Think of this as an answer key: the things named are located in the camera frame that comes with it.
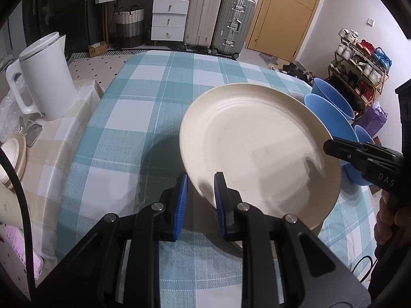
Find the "right hand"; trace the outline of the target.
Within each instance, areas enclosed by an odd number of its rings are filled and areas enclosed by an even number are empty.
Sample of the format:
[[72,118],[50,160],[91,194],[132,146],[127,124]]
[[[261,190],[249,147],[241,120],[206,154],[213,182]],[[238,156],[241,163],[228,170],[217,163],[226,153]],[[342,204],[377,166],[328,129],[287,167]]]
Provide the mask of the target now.
[[385,245],[392,237],[393,225],[405,228],[401,244],[410,242],[410,209],[399,209],[395,214],[389,210],[390,194],[385,190],[380,198],[380,209],[376,216],[374,237],[378,245]]

